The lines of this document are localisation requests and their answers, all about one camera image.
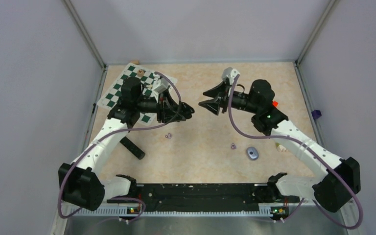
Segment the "black earbud charging case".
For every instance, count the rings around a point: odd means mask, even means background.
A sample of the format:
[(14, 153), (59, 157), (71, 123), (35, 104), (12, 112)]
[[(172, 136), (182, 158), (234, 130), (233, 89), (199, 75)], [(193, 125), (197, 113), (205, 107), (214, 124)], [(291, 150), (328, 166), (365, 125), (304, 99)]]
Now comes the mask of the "black earbud charging case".
[(191, 119), (192, 115), (195, 113), (195, 110), (192, 107), (184, 107), (181, 113), (184, 119)]

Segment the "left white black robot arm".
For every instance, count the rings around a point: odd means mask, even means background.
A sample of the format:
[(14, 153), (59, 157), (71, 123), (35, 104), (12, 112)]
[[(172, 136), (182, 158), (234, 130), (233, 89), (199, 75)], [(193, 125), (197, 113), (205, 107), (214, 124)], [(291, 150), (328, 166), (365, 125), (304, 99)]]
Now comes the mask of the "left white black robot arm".
[(135, 128), (142, 113), (156, 114), (157, 128), (172, 122), (186, 121), (194, 109), (178, 100), (175, 102), (169, 92), (174, 84), (164, 75), (155, 74), (152, 94), (143, 94), (139, 78), (128, 77), (120, 88), (118, 101), (114, 103), (107, 118), (93, 141), (72, 163), (59, 167), (60, 191), (58, 202), (68, 202), (90, 211), (96, 210), (102, 202), (119, 196), (125, 202), (137, 197), (137, 189), (126, 176), (115, 176), (102, 182), (99, 174), (114, 148), (126, 138), (129, 132), (147, 131)]

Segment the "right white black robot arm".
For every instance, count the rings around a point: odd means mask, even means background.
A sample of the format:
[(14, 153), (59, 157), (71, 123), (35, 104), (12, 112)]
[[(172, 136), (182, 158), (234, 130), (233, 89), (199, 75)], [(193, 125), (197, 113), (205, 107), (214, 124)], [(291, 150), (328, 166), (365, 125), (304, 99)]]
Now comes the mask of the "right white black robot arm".
[(263, 133), (264, 139), (272, 139), (293, 153), (314, 174), (314, 177), (298, 177), (279, 173), (269, 178), (268, 197), (280, 202), (286, 196), (297, 196), (316, 201), (329, 212), (337, 212), (351, 199), (361, 206), (360, 165), (352, 157), (343, 159), (320, 146), (300, 131), (289, 118), (273, 105), (275, 96), (266, 80), (255, 80), (250, 91), (234, 91), (235, 83), (229, 80), (203, 92), (209, 100), (199, 102), (215, 115), (232, 114), (232, 109), (252, 113), (251, 122)]

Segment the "grey purple charging case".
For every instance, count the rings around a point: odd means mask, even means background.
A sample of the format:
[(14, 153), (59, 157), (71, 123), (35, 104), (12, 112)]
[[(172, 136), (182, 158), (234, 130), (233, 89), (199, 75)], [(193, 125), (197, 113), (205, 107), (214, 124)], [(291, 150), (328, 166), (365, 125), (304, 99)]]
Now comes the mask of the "grey purple charging case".
[(248, 158), (252, 161), (257, 160), (259, 158), (259, 153), (258, 153), (257, 149), (255, 147), (252, 147), (252, 146), (250, 146), (246, 149), (246, 154), (247, 154)]

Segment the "wooden chess piece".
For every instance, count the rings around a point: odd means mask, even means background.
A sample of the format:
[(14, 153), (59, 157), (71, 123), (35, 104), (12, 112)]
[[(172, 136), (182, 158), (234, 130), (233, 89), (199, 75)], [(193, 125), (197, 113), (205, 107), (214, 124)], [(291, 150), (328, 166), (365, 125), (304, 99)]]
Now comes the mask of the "wooden chess piece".
[(144, 76), (145, 71), (144, 70), (138, 70), (137, 76), (142, 77)]

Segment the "black cuboid bar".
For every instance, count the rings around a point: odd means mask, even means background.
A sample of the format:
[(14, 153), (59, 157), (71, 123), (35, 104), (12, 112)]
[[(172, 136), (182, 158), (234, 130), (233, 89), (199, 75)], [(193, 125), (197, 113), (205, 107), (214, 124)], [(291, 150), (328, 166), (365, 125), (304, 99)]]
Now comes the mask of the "black cuboid bar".
[(124, 137), (120, 140), (120, 143), (130, 152), (132, 153), (137, 159), (141, 160), (145, 157), (145, 152), (142, 151), (137, 145), (135, 145), (131, 140), (127, 137)]

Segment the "wooden piece at corner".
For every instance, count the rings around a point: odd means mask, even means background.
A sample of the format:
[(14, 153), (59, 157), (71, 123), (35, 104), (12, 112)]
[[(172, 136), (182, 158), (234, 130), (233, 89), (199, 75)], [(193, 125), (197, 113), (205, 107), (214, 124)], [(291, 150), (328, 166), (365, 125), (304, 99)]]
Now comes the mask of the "wooden piece at corner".
[(136, 64), (136, 65), (139, 65), (140, 64), (140, 61), (139, 60), (132, 60), (131, 61), (133, 64)]

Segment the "green white chessboard mat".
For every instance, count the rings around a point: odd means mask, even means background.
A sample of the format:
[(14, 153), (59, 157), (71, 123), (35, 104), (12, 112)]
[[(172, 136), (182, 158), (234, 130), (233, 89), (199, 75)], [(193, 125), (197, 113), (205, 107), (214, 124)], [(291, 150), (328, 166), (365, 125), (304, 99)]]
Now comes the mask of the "green white chessboard mat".
[[(137, 76), (138, 70), (144, 70), (144, 76)], [(162, 77), (169, 80), (170, 87), (165, 92), (156, 94), (152, 92), (153, 83)], [(157, 119), (159, 97), (172, 98), (171, 91), (176, 90), (173, 80), (164, 74), (128, 64), (118, 80), (97, 103), (109, 110), (103, 128), (132, 128), (138, 121), (144, 125), (151, 124), (154, 118)], [(182, 102), (181, 96), (177, 98), (176, 103)]]

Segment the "green white toy brick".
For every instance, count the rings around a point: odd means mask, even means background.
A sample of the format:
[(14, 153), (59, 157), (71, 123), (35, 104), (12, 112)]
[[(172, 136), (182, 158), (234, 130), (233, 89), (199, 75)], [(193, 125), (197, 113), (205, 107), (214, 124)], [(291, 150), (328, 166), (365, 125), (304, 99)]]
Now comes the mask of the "green white toy brick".
[(288, 150), (287, 150), (283, 145), (281, 145), (281, 144), (276, 143), (275, 146), (276, 146), (276, 150), (279, 151), (279, 152), (287, 152), (287, 151), (288, 151)]

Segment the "purple object at edge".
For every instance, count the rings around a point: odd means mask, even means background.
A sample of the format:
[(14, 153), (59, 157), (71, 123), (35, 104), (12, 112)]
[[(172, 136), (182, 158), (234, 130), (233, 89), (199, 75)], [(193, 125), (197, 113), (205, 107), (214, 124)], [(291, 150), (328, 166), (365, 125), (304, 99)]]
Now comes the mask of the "purple object at edge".
[(311, 114), (312, 114), (312, 118), (313, 118), (314, 120), (317, 120), (317, 119), (319, 119), (319, 118), (322, 116), (322, 113), (321, 113), (320, 110), (313, 110), (313, 111), (311, 112)]

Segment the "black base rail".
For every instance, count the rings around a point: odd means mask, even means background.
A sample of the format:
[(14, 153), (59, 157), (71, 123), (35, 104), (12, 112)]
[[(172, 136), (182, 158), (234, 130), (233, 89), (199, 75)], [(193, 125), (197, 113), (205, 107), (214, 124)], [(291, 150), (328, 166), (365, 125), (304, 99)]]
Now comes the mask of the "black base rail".
[(146, 212), (257, 212), (264, 203), (298, 203), (297, 196), (281, 196), (267, 184), (137, 184), (129, 194), (108, 203), (146, 204)]

